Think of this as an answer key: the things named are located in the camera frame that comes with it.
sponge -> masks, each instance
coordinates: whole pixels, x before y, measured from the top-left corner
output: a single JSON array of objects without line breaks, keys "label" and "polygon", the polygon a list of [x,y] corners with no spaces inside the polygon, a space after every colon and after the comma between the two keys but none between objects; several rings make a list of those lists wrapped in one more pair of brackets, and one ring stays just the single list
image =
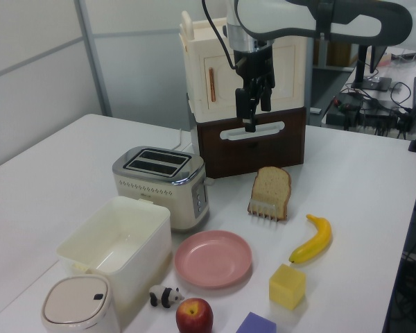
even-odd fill
[{"label": "sponge", "polygon": [[270,278],[270,299],[293,310],[305,294],[305,273],[282,264]]},{"label": "sponge", "polygon": [[276,333],[274,322],[250,312],[236,333]]}]

banana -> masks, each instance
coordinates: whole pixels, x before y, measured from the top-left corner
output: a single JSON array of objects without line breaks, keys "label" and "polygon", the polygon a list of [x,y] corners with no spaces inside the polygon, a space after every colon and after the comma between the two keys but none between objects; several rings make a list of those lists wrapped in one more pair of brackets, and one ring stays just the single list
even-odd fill
[{"label": "banana", "polygon": [[307,219],[313,222],[318,232],[309,241],[296,248],[290,256],[290,262],[299,264],[310,260],[324,250],[331,241],[331,225],[327,219],[306,215]]}]

red apple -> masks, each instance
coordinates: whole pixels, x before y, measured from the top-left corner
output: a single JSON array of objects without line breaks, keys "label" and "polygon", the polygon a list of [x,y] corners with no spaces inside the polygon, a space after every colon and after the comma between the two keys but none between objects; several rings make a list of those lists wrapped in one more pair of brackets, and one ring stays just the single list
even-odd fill
[{"label": "red apple", "polygon": [[213,319],[213,310],[202,298],[184,300],[175,313],[180,333],[211,333]]}]

bread slice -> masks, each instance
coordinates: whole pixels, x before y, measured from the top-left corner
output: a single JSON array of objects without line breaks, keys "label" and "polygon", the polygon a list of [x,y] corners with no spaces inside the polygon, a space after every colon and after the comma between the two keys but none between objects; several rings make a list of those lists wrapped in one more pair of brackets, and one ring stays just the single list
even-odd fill
[{"label": "bread slice", "polygon": [[253,202],[263,203],[259,208],[256,204],[248,205],[248,212],[255,215],[268,215],[270,210],[265,210],[266,205],[276,208],[276,216],[274,208],[270,214],[270,218],[276,221],[284,221],[288,216],[288,200],[291,195],[291,177],[288,172],[275,166],[265,166],[257,171],[252,186],[251,199]]}]

pink plate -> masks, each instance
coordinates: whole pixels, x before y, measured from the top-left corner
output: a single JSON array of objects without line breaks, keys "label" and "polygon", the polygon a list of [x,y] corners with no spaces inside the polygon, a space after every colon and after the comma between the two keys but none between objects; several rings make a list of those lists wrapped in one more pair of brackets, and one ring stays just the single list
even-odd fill
[{"label": "pink plate", "polygon": [[196,286],[221,288],[238,282],[250,269],[248,243],[237,234],[204,231],[185,239],[174,257],[180,277]]}]

